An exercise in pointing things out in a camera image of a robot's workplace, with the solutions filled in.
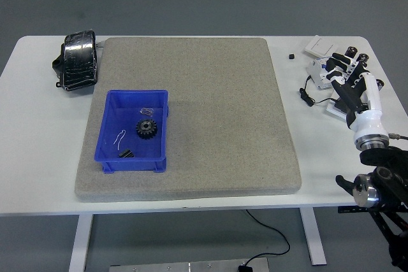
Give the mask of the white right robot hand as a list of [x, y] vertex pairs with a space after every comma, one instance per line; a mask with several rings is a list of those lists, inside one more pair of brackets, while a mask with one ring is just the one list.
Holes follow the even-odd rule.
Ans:
[[326, 61], [326, 79], [347, 106], [346, 123], [354, 132], [354, 144], [360, 151], [389, 145], [388, 133], [381, 122], [383, 111], [377, 79], [366, 66], [338, 53]]

